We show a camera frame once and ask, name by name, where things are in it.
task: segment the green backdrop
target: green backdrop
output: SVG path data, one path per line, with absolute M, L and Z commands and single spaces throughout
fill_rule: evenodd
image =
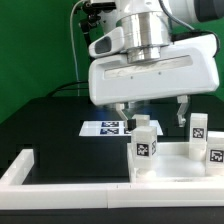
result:
M 0 0 L 0 122 L 32 98 L 75 81 L 69 18 L 77 1 Z M 82 80 L 88 79 L 89 59 L 74 16 L 74 35 Z M 197 25 L 216 32 L 224 43 L 224 19 Z M 224 99 L 224 48 L 217 56 Z

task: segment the cable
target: cable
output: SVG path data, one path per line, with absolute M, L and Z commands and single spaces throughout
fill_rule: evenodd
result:
M 74 91 L 74 90 L 88 90 L 89 88 L 87 88 L 87 87 L 85 87 L 85 88 L 71 88 L 71 89 L 59 89 L 59 90 L 57 90 L 56 92 L 54 92 L 54 94 L 55 93 L 57 93 L 57 92 L 60 92 L 60 91 Z
M 74 63 L 75 63 L 75 74 L 76 74 L 76 81 L 79 81 L 79 71 L 78 71 L 78 64 L 77 64 L 77 56 L 76 56 L 76 51 L 75 51 L 75 41 L 74 41 L 74 34 L 73 34 L 73 16 L 75 13 L 75 10 L 77 8 L 77 6 L 82 3 L 82 2 L 86 2 L 86 0 L 80 0 L 78 1 L 71 12 L 70 15 L 70 33 L 71 33 L 71 43 L 72 43 L 72 52 L 73 52 L 73 57 L 74 57 Z
M 162 8 L 163 12 L 171 19 L 173 20 L 174 22 L 178 23 L 179 25 L 181 26 L 184 26 L 185 28 L 189 29 L 190 31 L 194 31 L 194 27 L 190 26 L 189 24 L 185 23 L 184 21 L 174 17 L 166 8 L 163 0 L 158 0 L 159 1 L 159 4 L 160 4 L 160 7 Z
M 67 83 L 67 84 L 63 84 L 63 85 L 57 87 L 55 90 L 48 93 L 46 95 L 46 97 L 52 97 L 56 92 L 62 91 L 66 87 L 73 86 L 73 85 L 79 85 L 79 84 L 88 84 L 88 81 L 78 81 L 78 82 L 70 82 L 70 83 Z

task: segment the white cube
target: white cube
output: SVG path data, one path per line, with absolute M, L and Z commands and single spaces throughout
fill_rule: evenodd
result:
M 208 132 L 206 175 L 224 175 L 224 132 Z
M 136 126 L 149 126 L 150 116 L 149 115 L 142 115 L 142 114 L 135 114 L 132 119 L 136 119 Z
M 152 169 L 157 151 L 156 127 L 138 127 L 132 132 L 132 155 L 135 168 Z
M 191 114 L 190 143 L 204 143 L 207 139 L 208 114 Z
M 191 114 L 189 158 L 196 161 L 203 161 L 206 157 L 207 139 L 207 114 Z

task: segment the white border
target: white border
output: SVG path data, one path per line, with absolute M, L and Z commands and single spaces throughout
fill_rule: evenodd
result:
M 223 178 L 148 184 L 21 185 L 32 164 L 33 150 L 23 150 L 0 180 L 1 210 L 224 205 Z

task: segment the black table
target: black table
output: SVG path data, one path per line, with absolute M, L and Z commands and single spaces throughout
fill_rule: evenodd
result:
M 159 120 L 164 141 L 187 141 L 189 123 L 175 126 L 176 99 L 155 100 L 136 113 Z M 186 115 L 208 113 L 208 129 L 224 131 L 224 103 L 193 96 Z M 31 100 L 0 125 L 0 175 L 24 148 L 34 148 L 35 165 L 24 184 L 128 182 L 126 145 L 130 137 L 79 137 L 84 121 L 120 120 L 114 109 L 94 106 L 88 97 Z M 224 208 L 129 208 L 0 211 L 7 223 L 222 223 Z

